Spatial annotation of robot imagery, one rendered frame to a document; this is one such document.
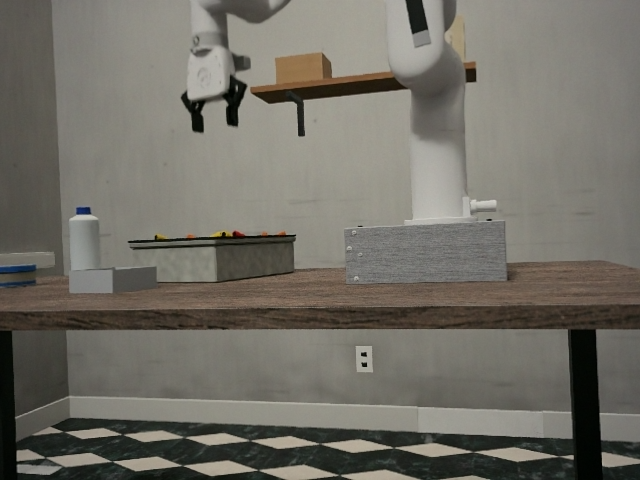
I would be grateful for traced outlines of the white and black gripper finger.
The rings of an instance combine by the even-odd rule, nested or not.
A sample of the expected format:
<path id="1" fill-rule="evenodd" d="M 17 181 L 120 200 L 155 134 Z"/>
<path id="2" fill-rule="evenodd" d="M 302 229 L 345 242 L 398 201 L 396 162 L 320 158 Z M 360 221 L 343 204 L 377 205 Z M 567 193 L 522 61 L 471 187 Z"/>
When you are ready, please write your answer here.
<path id="1" fill-rule="evenodd" d="M 230 84 L 238 88 L 238 93 L 233 96 L 233 94 L 229 91 L 229 94 L 225 94 L 222 98 L 228 105 L 226 108 L 226 122 L 228 128 L 238 129 L 238 109 L 240 109 L 240 105 L 244 100 L 244 95 L 248 89 L 248 86 L 231 78 Z"/>
<path id="2" fill-rule="evenodd" d="M 191 115 L 192 133 L 203 135 L 204 120 L 201 114 L 207 102 L 203 101 L 198 103 L 192 103 L 191 105 L 191 102 L 189 102 L 188 100 L 188 91 L 181 97 L 181 102 L 183 103 L 184 108 L 188 111 L 188 114 Z"/>

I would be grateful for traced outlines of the round tin with blue rim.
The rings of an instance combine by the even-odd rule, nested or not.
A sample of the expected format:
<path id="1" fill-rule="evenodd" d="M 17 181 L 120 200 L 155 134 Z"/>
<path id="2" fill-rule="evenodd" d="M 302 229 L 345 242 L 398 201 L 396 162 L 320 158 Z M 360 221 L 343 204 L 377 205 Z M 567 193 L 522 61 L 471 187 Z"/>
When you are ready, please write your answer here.
<path id="1" fill-rule="evenodd" d="M 35 266 L 30 266 L 35 265 Z M 36 264 L 0 268 L 0 289 L 36 285 Z"/>

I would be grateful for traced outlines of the white bottle with blue cap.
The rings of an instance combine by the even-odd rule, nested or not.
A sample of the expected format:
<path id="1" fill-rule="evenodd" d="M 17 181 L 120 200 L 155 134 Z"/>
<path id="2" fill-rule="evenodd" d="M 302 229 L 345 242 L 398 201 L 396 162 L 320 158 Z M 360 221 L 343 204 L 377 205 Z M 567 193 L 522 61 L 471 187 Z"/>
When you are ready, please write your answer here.
<path id="1" fill-rule="evenodd" d="M 71 271 L 101 268 L 99 219 L 91 207 L 77 207 L 69 220 Z"/>

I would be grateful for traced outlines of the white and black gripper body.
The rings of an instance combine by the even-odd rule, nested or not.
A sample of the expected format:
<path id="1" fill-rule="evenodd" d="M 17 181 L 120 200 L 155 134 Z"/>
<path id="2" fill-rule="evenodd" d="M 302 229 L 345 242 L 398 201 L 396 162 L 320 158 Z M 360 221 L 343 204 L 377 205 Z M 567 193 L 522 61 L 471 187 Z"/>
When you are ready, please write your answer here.
<path id="1" fill-rule="evenodd" d="M 207 102 L 205 106 L 223 103 L 228 91 L 233 96 L 237 88 L 230 85 L 236 80 L 232 55 L 225 49 L 207 47 L 193 51 L 188 66 L 187 91 L 189 102 Z M 229 92 L 228 92 L 229 94 Z M 215 99 L 216 97 L 221 97 Z M 213 100 L 208 100 L 213 99 Z M 208 100 L 208 101 L 207 101 Z"/>

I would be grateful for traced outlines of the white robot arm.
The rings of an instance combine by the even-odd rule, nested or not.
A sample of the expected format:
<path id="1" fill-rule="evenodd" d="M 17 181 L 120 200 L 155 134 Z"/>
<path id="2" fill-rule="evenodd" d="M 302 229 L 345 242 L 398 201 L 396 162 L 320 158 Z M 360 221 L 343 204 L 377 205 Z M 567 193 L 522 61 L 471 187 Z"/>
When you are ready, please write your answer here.
<path id="1" fill-rule="evenodd" d="M 190 0 L 194 51 L 214 47 L 229 52 L 227 16 L 258 26 L 291 1 Z M 413 220 L 404 225 L 478 221 L 471 215 L 495 212 L 496 200 L 476 202 L 468 197 L 466 72 L 460 55 L 444 37 L 455 19 L 456 0 L 384 0 L 384 8 L 391 73 L 412 90 Z"/>

